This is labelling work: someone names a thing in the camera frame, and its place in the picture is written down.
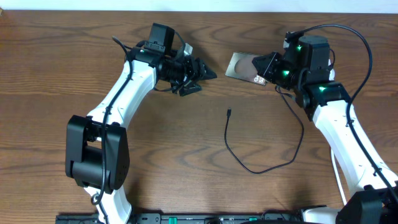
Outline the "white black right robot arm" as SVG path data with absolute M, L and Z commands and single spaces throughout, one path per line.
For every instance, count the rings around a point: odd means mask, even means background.
M 295 101 L 324 135 L 345 176 L 350 198 L 341 209 L 304 208 L 307 223 L 397 223 L 397 174 L 361 127 L 353 99 L 335 81 L 327 38 L 288 33 L 284 54 L 254 57 L 259 76 L 293 90 Z

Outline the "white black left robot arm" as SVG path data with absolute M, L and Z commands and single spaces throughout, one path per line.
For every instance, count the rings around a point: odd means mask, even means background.
M 192 55 L 182 42 L 172 48 L 178 32 L 154 23 L 148 40 L 133 47 L 117 37 L 112 40 L 124 52 L 120 77 L 102 102 L 86 116 L 73 115 L 67 124 L 65 173 L 89 193 L 99 223 L 127 223 L 132 213 L 124 191 L 130 165 L 127 128 L 148 92 L 158 81 L 180 96 L 201 91 L 199 82 L 216 73 Z

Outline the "Samsung Galaxy smartphone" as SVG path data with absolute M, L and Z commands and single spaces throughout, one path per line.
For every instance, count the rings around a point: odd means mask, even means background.
M 225 75 L 230 78 L 243 80 L 265 86 L 267 81 L 257 74 L 252 60 L 259 55 L 234 52 Z

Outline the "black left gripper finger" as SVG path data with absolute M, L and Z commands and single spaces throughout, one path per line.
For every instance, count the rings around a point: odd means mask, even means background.
M 191 83 L 187 86 L 183 86 L 178 92 L 180 96 L 187 96 L 192 93 L 201 91 L 202 87 L 197 83 Z
M 196 63 L 198 64 L 198 80 L 211 80 L 216 79 L 216 73 L 200 58 L 197 58 Z

